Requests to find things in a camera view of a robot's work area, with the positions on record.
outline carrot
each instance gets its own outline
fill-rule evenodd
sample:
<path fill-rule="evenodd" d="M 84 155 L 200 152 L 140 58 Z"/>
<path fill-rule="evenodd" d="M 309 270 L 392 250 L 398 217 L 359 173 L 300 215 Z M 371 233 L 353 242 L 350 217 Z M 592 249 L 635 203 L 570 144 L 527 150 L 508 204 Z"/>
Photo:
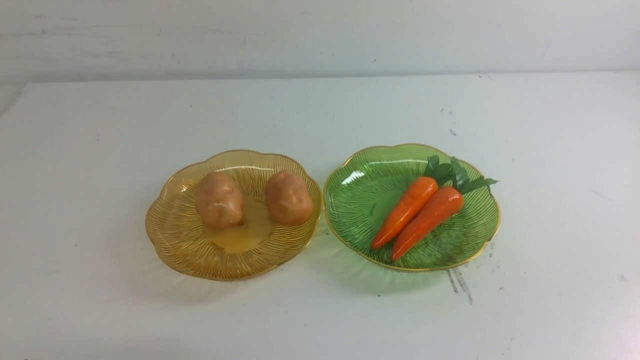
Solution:
<path fill-rule="evenodd" d="M 427 201 L 438 191 L 439 178 L 451 172 L 449 164 L 440 164 L 437 155 L 430 156 L 424 174 L 414 180 L 404 192 L 400 201 L 385 219 L 371 243 L 372 249 L 380 249 L 393 240 L 402 229 L 420 212 Z"/>
<path fill-rule="evenodd" d="M 392 261 L 399 260 L 438 225 L 462 210 L 465 204 L 463 194 L 497 183 L 484 176 L 469 181 L 467 171 L 456 158 L 451 158 L 450 178 L 453 185 L 442 187 L 433 194 L 415 219 L 400 232 L 391 251 Z"/>

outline plate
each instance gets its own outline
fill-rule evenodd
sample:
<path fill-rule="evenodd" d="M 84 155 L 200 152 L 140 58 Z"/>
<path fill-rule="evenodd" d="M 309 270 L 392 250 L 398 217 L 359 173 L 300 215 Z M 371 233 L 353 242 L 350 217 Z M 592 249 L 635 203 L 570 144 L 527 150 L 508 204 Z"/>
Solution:
<path fill-rule="evenodd" d="M 468 263 L 498 231 L 500 207 L 489 187 L 465 194 L 463 209 L 427 235 L 398 261 L 391 261 L 393 242 L 372 250 L 371 241 L 409 184 L 422 175 L 427 158 L 446 153 L 418 143 L 375 146 L 356 152 L 324 184 L 327 223 L 349 248 L 393 270 L 425 272 Z M 470 179 L 482 175 L 460 160 Z"/>
<path fill-rule="evenodd" d="M 196 212 L 196 186 L 215 170 L 233 177 L 244 194 L 242 225 L 212 230 Z M 298 174 L 307 184 L 314 214 L 304 224 L 286 226 L 269 216 L 264 185 L 280 170 Z M 170 268 L 204 279 L 236 281 L 268 272 L 298 255 L 316 231 L 321 208 L 320 186 L 297 161 L 280 154 L 234 150 L 171 176 L 149 208 L 145 225 L 158 256 Z"/>

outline black mark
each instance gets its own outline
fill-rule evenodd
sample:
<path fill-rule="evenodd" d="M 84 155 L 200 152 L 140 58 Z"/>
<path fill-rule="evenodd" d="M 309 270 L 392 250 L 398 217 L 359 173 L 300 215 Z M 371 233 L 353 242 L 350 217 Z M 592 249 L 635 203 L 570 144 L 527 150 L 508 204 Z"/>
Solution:
<path fill-rule="evenodd" d="M 549 40 L 549 41 L 547 42 L 547 46 L 545 46 L 545 52 L 544 52 L 544 53 L 542 53 L 542 59 L 543 59 L 543 60 L 544 60 L 544 58 L 546 58 L 546 57 L 547 57 L 547 51 L 549 51 L 549 45 L 551 45 L 551 40 Z"/>
<path fill-rule="evenodd" d="M 453 288 L 453 292 L 458 293 L 458 288 L 456 287 L 456 282 L 453 281 L 453 277 L 451 276 L 451 270 L 447 270 L 447 276 L 449 276 L 449 282 L 451 283 L 451 287 Z"/>
<path fill-rule="evenodd" d="M 616 203 L 615 201 L 611 200 L 610 198 L 606 197 L 605 195 L 602 195 L 602 193 L 599 193 L 599 192 L 595 191 L 594 189 L 589 189 L 589 190 L 591 190 L 592 193 L 598 195 L 599 197 L 605 199 L 606 201 L 609 201 L 609 202 L 611 202 L 613 204 Z"/>
<path fill-rule="evenodd" d="M 456 280 L 458 280 L 458 285 L 460 285 L 462 291 L 467 294 L 467 297 L 469 298 L 469 304 L 473 304 L 474 298 L 471 296 L 471 292 L 469 292 L 469 287 L 467 286 L 465 278 L 462 277 L 462 273 L 458 269 L 453 269 L 451 271 L 453 271 L 453 275 L 456 276 Z"/>

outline white surface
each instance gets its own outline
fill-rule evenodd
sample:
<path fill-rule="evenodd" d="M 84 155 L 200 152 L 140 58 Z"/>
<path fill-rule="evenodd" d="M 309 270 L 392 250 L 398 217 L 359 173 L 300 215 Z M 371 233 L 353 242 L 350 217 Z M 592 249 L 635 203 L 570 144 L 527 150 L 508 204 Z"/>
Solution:
<path fill-rule="evenodd" d="M 2 0 L 0 83 L 640 68 L 637 0 Z"/>
<path fill-rule="evenodd" d="M 3 359 L 640 358 L 640 73 L 23 93 L 0 118 Z M 281 152 L 323 183 L 362 147 L 405 142 L 501 180 L 502 226 L 451 273 L 457 293 L 446 272 L 366 262 L 326 224 L 233 284 L 170 270 L 147 240 L 166 179 L 217 152 Z"/>

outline carrot leaf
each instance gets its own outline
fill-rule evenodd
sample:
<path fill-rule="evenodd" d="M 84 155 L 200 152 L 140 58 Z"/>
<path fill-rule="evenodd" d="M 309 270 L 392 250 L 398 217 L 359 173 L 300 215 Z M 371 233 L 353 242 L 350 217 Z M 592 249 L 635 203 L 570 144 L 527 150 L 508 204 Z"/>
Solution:
<path fill-rule="evenodd" d="M 481 177 L 478 177 L 477 179 L 469 181 L 462 188 L 458 188 L 458 191 L 461 194 L 466 194 L 466 193 L 470 193 L 470 192 L 472 192 L 474 190 L 477 190 L 477 189 L 480 189 L 480 188 L 484 188 L 485 186 L 493 185 L 493 184 L 495 184 L 497 182 L 498 182 L 498 180 L 485 179 L 484 176 L 481 176 Z"/>
<path fill-rule="evenodd" d="M 451 164 L 440 164 L 433 178 L 438 183 L 438 187 L 441 188 L 442 185 L 453 178 Z"/>
<path fill-rule="evenodd" d="M 433 155 L 428 158 L 427 168 L 424 170 L 424 176 L 433 177 L 435 179 L 436 171 L 440 164 L 440 157 Z"/>
<path fill-rule="evenodd" d="M 453 187 L 462 192 L 462 189 L 469 182 L 469 175 L 465 168 L 460 165 L 458 159 L 451 156 L 451 170 L 453 171 Z"/>

